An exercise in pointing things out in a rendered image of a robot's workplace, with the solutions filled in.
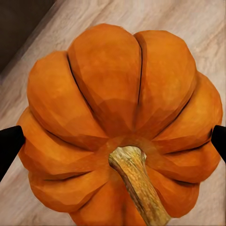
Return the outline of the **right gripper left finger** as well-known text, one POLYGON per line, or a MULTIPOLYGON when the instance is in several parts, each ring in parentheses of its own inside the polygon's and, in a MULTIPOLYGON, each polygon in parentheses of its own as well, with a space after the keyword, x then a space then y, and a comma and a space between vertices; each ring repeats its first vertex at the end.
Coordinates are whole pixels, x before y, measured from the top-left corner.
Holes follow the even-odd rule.
POLYGON ((0 181, 24 144, 20 125, 0 130, 0 181))

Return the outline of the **pumpkin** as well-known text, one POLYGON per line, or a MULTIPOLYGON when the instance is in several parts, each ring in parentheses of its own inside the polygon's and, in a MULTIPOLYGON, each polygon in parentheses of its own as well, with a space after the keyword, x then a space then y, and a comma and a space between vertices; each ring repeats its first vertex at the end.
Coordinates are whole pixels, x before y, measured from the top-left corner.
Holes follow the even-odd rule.
POLYGON ((18 156, 34 195, 78 226, 166 226, 221 155, 220 95, 166 30, 100 24, 37 60, 18 156))

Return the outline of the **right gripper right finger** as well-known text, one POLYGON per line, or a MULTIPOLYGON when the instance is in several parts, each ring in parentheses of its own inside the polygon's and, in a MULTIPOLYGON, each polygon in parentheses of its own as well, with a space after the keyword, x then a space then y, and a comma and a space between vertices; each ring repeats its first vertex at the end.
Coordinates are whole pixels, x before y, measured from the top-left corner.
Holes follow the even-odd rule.
POLYGON ((226 127, 216 125, 212 132, 211 142, 226 163, 226 127))

